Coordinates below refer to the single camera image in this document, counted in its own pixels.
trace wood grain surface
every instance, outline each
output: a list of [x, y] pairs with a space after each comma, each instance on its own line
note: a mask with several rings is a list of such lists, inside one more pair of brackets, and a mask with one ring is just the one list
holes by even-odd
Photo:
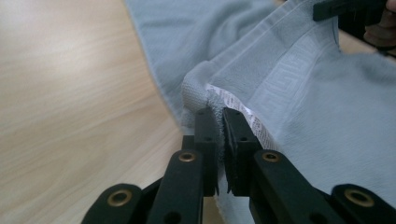
[[79, 223], [161, 177], [181, 137], [121, 0], [0, 1], [0, 223]]

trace folded towel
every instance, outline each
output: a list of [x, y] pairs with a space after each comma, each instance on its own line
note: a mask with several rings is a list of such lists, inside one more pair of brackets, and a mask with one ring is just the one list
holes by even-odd
[[[218, 95], [227, 92], [261, 121], [272, 139], [264, 147], [314, 187], [356, 184], [396, 206], [396, 66], [343, 54], [336, 19], [312, 21], [316, 2], [274, 10], [271, 1], [127, 0], [151, 74], [186, 132], [196, 110], [219, 116], [230, 106]], [[251, 222], [247, 200], [224, 191], [225, 221]]]

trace black mechanical part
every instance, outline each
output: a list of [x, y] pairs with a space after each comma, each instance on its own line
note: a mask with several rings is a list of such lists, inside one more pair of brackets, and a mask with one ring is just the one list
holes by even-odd
[[82, 224], [133, 223], [134, 213], [142, 197], [135, 185], [118, 184], [106, 189], [88, 210]]
[[396, 223], [396, 210], [368, 189], [346, 184], [332, 189], [331, 204], [347, 223]]
[[328, 0], [314, 4], [314, 21], [322, 21], [348, 12], [365, 11], [366, 26], [381, 21], [387, 0]]
[[149, 224], [202, 222], [203, 155], [180, 150], [172, 156], [148, 216]]
[[[204, 196], [219, 194], [218, 184], [218, 143], [219, 127], [217, 126], [212, 109], [207, 107], [199, 110], [195, 115], [195, 136], [193, 149], [204, 156]], [[191, 137], [183, 138], [183, 148], [191, 147]]]
[[244, 115], [234, 109], [223, 109], [224, 166], [228, 191], [234, 196], [249, 196], [250, 164], [262, 146], [253, 134]]
[[277, 223], [345, 223], [281, 153], [257, 151], [253, 174]]

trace table surface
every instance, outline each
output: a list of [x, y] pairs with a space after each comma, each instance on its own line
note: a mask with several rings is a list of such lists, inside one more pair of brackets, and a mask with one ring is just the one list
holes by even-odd
[[108, 187], [161, 177], [181, 138], [121, 0], [0, 1], [0, 223], [79, 223]]

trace light blue towel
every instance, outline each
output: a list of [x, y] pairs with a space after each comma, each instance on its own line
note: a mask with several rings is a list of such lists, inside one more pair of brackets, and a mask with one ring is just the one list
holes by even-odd
[[[340, 52], [336, 19], [312, 21], [316, 2], [274, 10], [265, 1], [127, 1], [186, 132], [197, 109], [227, 105], [208, 87], [225, 90], [272, 135], [265, 147], [286, 154], [314, 187], [356, 184], [396, 206], [396, 66]], [[226, 222], [251, 222], [247, 200], [220, 190]]]

